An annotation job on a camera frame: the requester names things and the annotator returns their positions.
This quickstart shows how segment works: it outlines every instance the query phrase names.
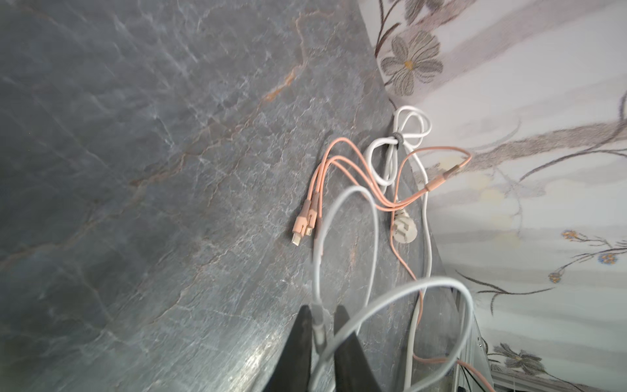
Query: cable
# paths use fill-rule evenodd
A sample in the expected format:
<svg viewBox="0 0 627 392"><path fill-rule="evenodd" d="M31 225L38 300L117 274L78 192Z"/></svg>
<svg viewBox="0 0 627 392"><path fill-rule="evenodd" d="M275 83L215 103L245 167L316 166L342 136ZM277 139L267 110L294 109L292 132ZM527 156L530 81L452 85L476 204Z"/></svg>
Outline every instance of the cable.
<svg viewBox="0 0 627 392"><path fill-rule="evenodd" d="M465 368L465 367L463 367L463 366L462 366L461 368L462 368L464 371L466 371L466 372L470 375L470 377L472 377L472 379L475 381L475 383L476 383L477 385L479 385L479 388L481 388L481 390L482 390L483 392L486 392L486 391L485 391L485 388L483 387L483 385L481 385L481 383L479 383L479 381L477 381L477 379L476 379L476 378L472 375L472 373L471 373L471 372L470 372L467 368Z"/></svg>
<svg viewBox="0 0 627 392"><path fill-rule="evenodd" d="M402 121L402 124L399 126L399 123L402 117L401 114L405 114L405 113L406 113L406 116L404 120ZM412 117L417 118L419 122L419 126L420 126L419 128L420 132L418 133L403 132L409 119ZM418 148L420 144L422 143L423 137L428 135L431 132L431 129L432 129L431 121L429 120L429 118L426 116L424 112L414 107L403 106L399 108L399 110L397 110L394 114L394 131L398 133L395 137L376 139L365 151L364 154L366 155L366 157L364 157L360 153L359 149L349 139L346 139L345 137L340 137L334 140L333 142L331 142L331 144L328 146L327 150L325 151L323 155L322 162L316 168L310 181L307 198L303 204L303 208L300 214L298 215L297 221L294 224L294 228L292 230L294 233L294 237L292 241L294 242L295 245L298 245L300 243L300 239L304 235L311 234L316 225L320 226L320 230L316 233L317 237L316 239L314 239L313 265L314 265L315 282L312 287L314 291L314 304L313 304L314 309L312 309L312 313L314 315L314 324L315 324L315 321L318 320L319 330L322 331L321 333L314 334L316 338L316 343L317 343L316 345L317 350L321 350L325 346L324 344L325 343L325 336L324 336L325 329L324 329L324 318L323 318L323 313L322 313L322 309L323 309L322 300L320 299L320 271L319 271L320 264L321 264L321 256L322 256L322 242L319 241L319 237L320 235L325 237L330 228L330 222L323 223L322 221L324 184L325 184L325 177L329 168L331 167L331 165L338 167L351 180L351 182L353 182L356 186L359 185L355 177L353 177L348 171L348 169L343 166L343 163L346 163L350 166L350 168L353 168L358 173L361 179L366 183L366 186L370 188L370 190L372 191L372 194L368 193L367 190L363 187L359 187L360 188L359 190L355 189L353 190L353 192L360 191L371 203L371 208L373 211L373 217L375 219L376 228L378 228L378 225L376 223L376 209L380 211L387 211L387 212L392 213L391 226L390 226L391 249L393 253L396 255L396 257L398 258L399 262L408 271L410 276L415 280L416 280L415 274L412 272L412 270L409 268L407 263L403 260L403 258L400 256L400 254L394 247L394 240L393 240L394 217L395 217L395 211L399 211L407 207L409 204L413 203L420 197L423 198L423 203L422 203L422 208L421 208L421 218L423 220L423 235L424 235L424 243L425 243L425 249L426 249L425 275L429 277L431 275L431 269L432 269L432 264L433 264L433 254L432 254L432 246L431 246L431 236L429 232L428 222L426 219L426 207L427 207L427 202L428 202L427 194L428 192L434 190L439 185L444 183L448 179L448 177L450 177L455 171L459 170L461 167L468 164L468 162L472 158L472 155L468 151L461 149L459 147L437 146L437 147ZM412 144L409 141L410 139L411 140L417 139L417 142L415 144ZM349 146L353 149L353 151L355 151L360 162L366 169L365 172L355 162L353 162L352 160L344 156L329 157L331 148L333 148L335 144L340 143L340 142L345 142L349 144ZM403 159L400 165L398 164L398 147L399 147L398 144L399 143L402 143L403 147L405 148L407 152L407 156ZM374 149L380 146L384 146L384 145L388 145L388 150L386 153L384 174L383 174L383 177L381 177L378 175L378 173L374 170L372 166L372 154L374 152ZM432 150L460 151L466 155L466 158L459 165L452 167L451 169L447 170L443 174L440 174L434 180L429 182L426 170L422 162L418 158L417 153L421 151L432 151ZM424 188L420 189L417 193L414 193L412 196L402 201L398 201L398 187L399 187L399 182L400 182L400 175L401 175L404 165L406 164L407 160L410 158L414 160L414 162L416 163L416 165L418 166L421 172L421 175L424 181ZM387 197L385 197L385 192L388 186L394 186L394 197L392 201L388 200ZM372 197L373 195L380 202L381 205L376 204L374 202L374 198ZM332 206L333 211L331 212L332 213L331 218L333 218L338 208L339 208L339 205L336 208ZM372 289L372 283L374 281L374 272L376 268L376 249L375 249L374 259L372 263L371 277L370 277L370 282L369 282L369 286L367 290L367 297L364 301L364 308L362 308L362 310L366 308L366 305L368 303L369 296L371 293L371 289ZM424 386L427 385L426 384L427 381L429 384L433 383L446 373L446 372L441 373L439 376L434 376L432 374L430 377L427 377L425 380L416 384L414 388L409 389L409 387L411 386L411 368L413 365L413 358L418 358L413 353L413 347L415 343L416 329L417 329L418 323L421 320L422 313L423 313L423 304L424 304L424 290L421 290L419 293L419 300L416 301L416 307L414 308L414 312L412 316L412 323L409 329L408 347L411 347L411 350L408 350L408 354L406 357L407 366L406 366L406 374L405 374L405 380L404 380L405 390L407 392L417 391L421 388L424 388ZM464 325L465 326L468 325L468 321L464 320ZM359 332L360 326L361 326L361 322L356 324L355 330L357 332ZM466 338L467 338L467 334L466 335L462 334L460 341L465 342ZM328 349L329 349L328 346L324 348L322 354L327 352ZM452 359L451 361L448 361L447 359L445 359L443 362L446 362L446 363L442 368L446 368L449 365L449 363L452 364L453 362L455 362L455 360ZM317 367L318 366L320 366L320 369L322 369L322 366L324 366L324 363L319 362ZM333 388L334 388L334 383L332 382L329 390L332 391Z"/></svg>
<svg viewBox="0 0 627 392"><path fill-rule="evenodd" d="M472 392L472 388L470 388L470 381L468 380L468 376L466 375L466 372L468 370L466 370L466 368L464 368L463 366L460 366L460 368L461 368L461 372L464 374L464 378L466 379L466 385L468 385L468 392Z"/></svg>
<svg viewBox="0 0 627 392"><path fill-rule="evenodd" d="M350 334L355 332L365 320L367 320L368 318L370 318L370 316L374 315L376 312L391 304L395 300L400 299L401 297L404 297L405 295L411 294L413 292L425 290L428 287L452 287L454 289L457 289L465 299L466 314L468 314L469 317L465 318L460 338L457 340L455 346L451 350L450 357L444 360L444 365L442 365L435 372L431 373L425 379L418 381L416 384L412 385L412 387L406 389L405 392L418 392L419 390L424 389L427 386L437 382L437 380L446 375L446 373L453 367L457 356L459 356L459 354L461 353L462 347L466 343L466 340L470 335L470 330L472 328L471 320L473 319L474 310L470 292L461 282L449 277L435 277L421 279L415 282L406 283L402 286L398 286L395 289L392 289L384 295L380 296L370 305L358 311L358 313L354 317L350 318L350 320L327 343L327 347L320 355L318 363L314 367L311 379L309 381L309 391L315 391L317 389L318 381L320 379L320 376L322 375L322 370L324 369L325 364L331 359L335 350L337 350L337 348L350 336Z"/></svg>
<svg viewBox="0 0 627 392"><path fill-rule="evenodd" d="M314 325L322 325L324 328L324 320L320 317L322 316L322 298L320 297L320 264L322 264L322 252L324 247L324 240L329 233L329 229L331 228L331 224L333 223L333 219L335 218L335 214L337 214L338 210L344 204L346 199L352 195L353 193L360 192L362 193L366 199L368 200L371 211L372 211L372 224L374 225L374 250L372 255L372 267L370 270L370 278L368 280L368 287L366 290L366 297L364 299L364 307L368 305L368 301L370 299L370 294L372 292L372 285L374 283L374 273L377 267L377 256L379 253L379 218L377 216L377 209L375 207L374 198L370 194L370 192L364 188L363 186L350 186L345 189L342 193L339 194L337 199L331 204L329 209L329 218L324 221L320 231L318 232L317 239L313 242L313 282L312 282L312 296L313 296L313 306L312 306L312 314L313 314L313 323ZM324 345L324 342L320 340L320 336L317 336L318 345Z"/></svg>
<svg viewBox="0 0 627 392"><path fill-rule="evenodd" d="M419 358L414 356L414 359L423 363L444 363L445 361L448 360L448 358L431 358L431 359L424 359L424 358ZM462 365L464 368L466 368L467 370L469 370L471 373L474 373L475 376L479 377L479 380L481 380L481 382L483 383L483 385L488 388L488 392L496 392L494 390L494 388L492 387L492 385L490 385L490 383L488 382L488 380L483 377L483 375L479 372L479 370L475 369L471 364L468 364L464 361L460 361L459 359L457 361L457 364Z"/></svg>

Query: marble countertop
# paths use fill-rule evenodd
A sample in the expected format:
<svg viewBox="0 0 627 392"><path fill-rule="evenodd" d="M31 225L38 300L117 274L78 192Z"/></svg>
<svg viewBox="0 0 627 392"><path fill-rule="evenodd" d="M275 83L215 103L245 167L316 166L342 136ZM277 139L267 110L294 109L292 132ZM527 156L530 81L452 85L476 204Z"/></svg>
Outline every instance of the marble countertop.
<svg viewBox="0 0 627 392"><path fill-rule="evenodd" d="M3 390L261 390L310 300L311 244L294 247L290 230L321 152L389 132L356 4L17 0L0 11ZM347 184L331 174L326 203ZM329 236L329 311L361 304L368 214L356 198ZM410 279L385 246L388 224L373 296ZM401 251L420 274L421 245ZM458 321L450 292L433 293L417 345L435 355ZM399 388L414 301L360 334L386 391Z"/></svg>

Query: black object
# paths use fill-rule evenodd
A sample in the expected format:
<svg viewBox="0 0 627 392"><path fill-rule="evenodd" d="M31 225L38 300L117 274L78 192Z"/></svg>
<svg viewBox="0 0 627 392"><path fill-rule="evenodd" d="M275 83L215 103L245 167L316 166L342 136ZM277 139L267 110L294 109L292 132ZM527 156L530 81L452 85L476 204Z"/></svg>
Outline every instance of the black object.
<svg viewBox="0 0 627 392"><path fill-rule="evenodd" d="M393 132L390 136L396 138L396 140L398 140L398 144L396 145L396 149L398 150L398 147L401 147L403 145L403 142L405 141L405 138L403 137L403 135L400 132Z"/></svg>
<svg viewBox="0 0 627 392"><path fill-rule="evenodd" d="M334 333L350 319L342 305L335 310ZM381 392L355 332L335 351L335 389L337 392Z"/></svg>
<svg viewBox="0 0 627 392"><path fill-rule="evenodd" d="M334 332L350 319L342 305L335 311ZM307 392L311 373L312 313L303 305L287 338L277 366L263 392ZM337 392L381 392L355 332L335 352Z"/></svg>
<svg viewBox="0 0 627 392"><path fill-rule="evenodd" d="M263 392L307 392L311 367L312 311L303 305Z"/></svg>

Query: usb connector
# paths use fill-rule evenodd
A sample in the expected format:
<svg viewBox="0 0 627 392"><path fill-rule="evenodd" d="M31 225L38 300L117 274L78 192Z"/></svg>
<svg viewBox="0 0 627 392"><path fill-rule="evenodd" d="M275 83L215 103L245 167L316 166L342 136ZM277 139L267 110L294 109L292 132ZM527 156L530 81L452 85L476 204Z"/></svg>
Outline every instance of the usb connector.
<svg viewBox="0 0 627 392"><path fill-rule="evenodd" d="M318 192L313 194L311 207L307 212L307 229L305 230L306 235L311 235L312 231L315 228L316 218L318 218L318 200L319 200Z"/></svg>
<svg viewBox="0 0 627 392"><path fill-rule="evenodd" d="M300 240L303 239L307 232L307 213L311 206L311 200L305 200L303 208L300 210L300 214L296 217L294 227L292 228L292 243L296 246L300 245Z"/></svg>

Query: wallpaper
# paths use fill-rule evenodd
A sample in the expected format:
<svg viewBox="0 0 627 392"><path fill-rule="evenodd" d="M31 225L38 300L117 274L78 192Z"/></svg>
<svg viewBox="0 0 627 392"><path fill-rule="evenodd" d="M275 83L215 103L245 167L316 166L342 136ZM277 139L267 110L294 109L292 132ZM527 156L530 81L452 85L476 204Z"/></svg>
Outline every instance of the wallpaper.
<svg viewBox="0 0 627 392"><path fill-rule="evenodd" d="M624 391L627 2L361 0L391 102L475 155L429 198L494 371ZM431 175L459 162L424 157Z"/></svg>

